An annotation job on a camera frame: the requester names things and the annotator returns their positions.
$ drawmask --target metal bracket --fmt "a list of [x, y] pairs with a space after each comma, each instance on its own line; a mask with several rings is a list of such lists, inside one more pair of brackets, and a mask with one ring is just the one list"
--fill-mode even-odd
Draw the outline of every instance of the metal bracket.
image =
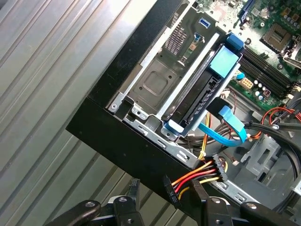
[[175, 135], [174, 133], [172, 133], [171, 131], [169, 131], [168, 129], [166, 129], [165, 127], [162, 127], [161, 129], [161, 133], [166, 136], [168, 139], [170, 139], [171, 141], [175, 141], [178, 136]]
[[132, 108], [132, 113], [138, 116], [142, 120], [147, 120], [149, 117], [149, 115], [144, 110], [142, 110], [142, 108], [138, 107], [136, 104], [134, 104]]
[[295, 47], [294, 51], [290, 55], [288, 53], [286, 53], [283, 56], [283, 60], [285, 62], [287, 62], [288, 64], [291, 64], [294, 67], [297, 67], [297, 68], [301, 69], [301, 62], [297, 60], [297, 55], [298, 55], [298, 53], [299, 53], [299, 51], [301, 49], [301, 36], [299, 36], [296, 39], [296, 42], [299, 42], [299, 43]]
[[293, 182], [293, 184], [291, 185], [291, 190], [301, 196], [301, 176], [298, 176], [297, 179]]
[[154, 131], [152, 131], [150, 128], [143, 125], [138, 120], [130, 121], [129, 119], [124, 118], [124, 122], [130, 125], [138, 132], [142, 133], [156, 145], [163, 148], [170, 155], [183, 162], [187, 167], [191, 169], [195, 167], [196, 162], [198, 160], [197, 157], [194, 154], [187, 151], [185, 148], [177, 145], [174, 142], [168, 142], [167, 140], [163, 139], [158, 134], [156, 134]]
[[242, 190], [240, 187], [236, 186], [232, 181], [227, 180], [225, 182], [216, 182], [212, 181], [215, 187], [219, 188], [223, 191], [227, 196], [231, 197], [237, 203], [242, 204], [243, 202], [257, 202], [252, 196], [250, 196], [247, 192]]
[[[240, 161], [245, 162], [247, 159], [249, 159], [246, 169], [252, 172], [254, 175], [259, 176], [278, 148], [279, 145], [276, 143], [276, 141], [265, 135], [254, 143], [252, 148], [242, 157]], [[269, 151], [267, 157], [262, 163], [259, 163], [266, 150]]]
[[109, 106], [109, 111], [115, 113], [120, 107], [122, 100], [124, 99], [125, 96], [126, 96], [125, 94], [119, 92], [116, 98], [114, 99], [113, 103]]

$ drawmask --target black wire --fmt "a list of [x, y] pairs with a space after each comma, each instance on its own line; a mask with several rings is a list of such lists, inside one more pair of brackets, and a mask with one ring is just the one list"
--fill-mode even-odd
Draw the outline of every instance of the black wire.
[[[245, 123], [246, 129], [255, 129], [271, 136], [282, 148], [282, 150], [288, 156], [294, 172], [294, 179], [296, 179], [301, 173], [301, 149], [291, 140], [286, 138], [281, 132], [270, 128], [266, 125], [258, 123]], [[299, 200], [299, 195], [294, 192], [290, 192], [289, 195], [274, 208], [276, 212], [282, 212], [287, 206], [294, 206]]]
[[[292, 102], [290, 105], [287, 106], [287, 109], [294, 109], [297, 105], [301, 104], [301, 98], [296, 99], [294, 102]], [[275, 120], [275, 124], [280, 122], [280, 119], [284, 119], [286, 116], [288, 116], [289, 112], [285, 111], [284, 113], [282, 113], [282, 115], [280, 115], [279, 117], [277, 117], [277, 119]]]
[[[221, 133], [224, 133], [226, 131], [229, 131], [229, 128], [226, 125], [226, 128], [215, 129], [215, 131], [221, 134]], [[201, 137], [187, 136], [185, 138], [181, 138], [181, 140], [183, 140], [183, 141], [188, 141], [189, 140], [190, 142], [193, 142], [193, 141], [203, 141], [203, 139], [204, 139], [203, 136], [201, 136]]]
[[[225, 136], [227, 134], [229, 134], [230, 129], [223, 129], [221, 132], [219, 132], [219, 134], [221, 136]], [[189, 148], [191, 146], [196, 147], [196, 148], [200, 148], [203, 144], [203, 139], [204, 137], [189, 137], [189, 138], [181, 138], [180, 140], [182, 142], [184, 142], [185, 144], [179, 144], [182, 147], [185, 148]], [[214, 140], [213, 138], [209, 137], [208, 141], [207, 141], [207, 145], [213, 144], [214, 142], [216, 142], [216, 140]]]

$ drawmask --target black connector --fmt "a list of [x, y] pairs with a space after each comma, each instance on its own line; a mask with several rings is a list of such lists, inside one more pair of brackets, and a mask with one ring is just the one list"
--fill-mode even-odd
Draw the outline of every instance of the black connector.
[[227, 101], [221, 99], [220, 97], [216, 97], [206, 108], [207, 111], [209, 111], [215, 118], [218, 120], [222, 120], [222, 116], [219, 114], [221, 109], [224, 106], [228, 106], [230, 109], [232, 109], [232, 105], [228, 103]]
[[228, 176], [222, 166], [222, 163], [220, 161], [220, 158], [218, 156], [218, 154], [213, 155], [212, 157], [205, 157], [206, 161], [213, 161], [214, 166], [217, 168], [218, 172], [218, 176], [220, 177], [217, 181], [218, 182], [224, 182], [228, 180]]
[[289, 119], [294, 119], [297, 116], [298, 113], [300, 113], [299, 109], [295, 110], [294, 113], [290, 114], [290, 116], [288, 118]]
[[181, 206], [180, 200], [179, 200], [177, 194], [175, 193], [174, 188], [171, 185], [170, 179], [167, 175], [165, 175], [163, 177], [163, 184], [164, 184], [164, 187], [167, 191], [167, 195], [170, 199], [170, 202], [173, 204], [173, 206], [175, 208], [179, 208]]

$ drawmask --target cable bundle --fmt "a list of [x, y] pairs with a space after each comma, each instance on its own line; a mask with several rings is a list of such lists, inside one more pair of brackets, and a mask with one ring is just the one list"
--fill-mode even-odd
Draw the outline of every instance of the cable bundle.
[[[206, 115], [206, 122], [205, 122], [206, 126], [208, 126], [209, 128], [211, 127], [211, 124], [212, 124], [212, 115], [208, 112], [207, 115]], [[202, 144], [202, 148], [201, 148], [201, 152], [199, 154], [199, 157], [198, 159], [202, 159], [205, 155], [205, 149], [206, 149], [206, 144], [207, 144], [207, 141], [208, 141], [208, 135], [205, 134], [204, 135], [204, 140], [203, 140], [203, 144]]]
[[[262, 119], [261, 119], [261, 121], [260, 121], [260, 124], [263, 125], [264, 120], [266, 119], [266, 117], [268, 116], [269, 113], [270, 113], [270, 116], [269, 116], [269, 124], [271, 125], [271, 124], [275, 123], [277, 119], [274, 120], [274, 121], [272, 121], [273, 115], [274, 115], [276, 112], [280, 112], [280, 111], [284, 111], [284, 112], [289, 113], [289, 114], [293, 114], [293, 113], [295, 112], [294, 109], [287, 109], [287, 108], [283, 108], [283, 107], [274, 107], [274, 108], [268, 110], [268, 111], [264, 114], [264, 116], [262, 117]], [[301, 122], [301, 113], [297, 113], [297, 114], [295, 115], [295, 117], [296, 117], [296, 119], [299, 120], [299, 122]], [[259, 138], [260, 138], [260, 135], [261, 135], [261, 132], [259, 131], [256, 135], [251, 136], [251, 138], [259, 139]]]
[[208, 161], [205, 165], [184, 175], [183, 177], [173, 182], [171, 185], [173, 186], [173, 189], [180, 200], [183, 193], [189, 189], [189, 187], [187, 186], [189, 181], [196, 179], [200, 180], [200, 184], [203, 184], [214, 180], [220, 180], [223, 177], [222, 175], [225, 174], [228, 169], [227, 162], [224, 162], [223, 167], [224, 170], [222, 170], [221, 172], [221, 169], [216, 166], [214, 160]]

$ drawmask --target ventilation grille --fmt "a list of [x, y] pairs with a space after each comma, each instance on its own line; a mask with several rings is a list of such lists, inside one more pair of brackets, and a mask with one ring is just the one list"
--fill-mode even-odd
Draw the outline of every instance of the ventilation grille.
[[[176, 13], [174, 14], [173, 21], [172, 21], [172, 26], [175, 24], [177, 19], [179, 18], [179, 15]], [[184, 28], [181, 27], [180, 22], [177, 27], [175, 28], [174, 32], [169, 36], [167, 41], [165, 42], [164, 47], [173, 53], [174, 55], [177, 55], [182, 44], [184, 43], [187, 34], [184, 33]]]

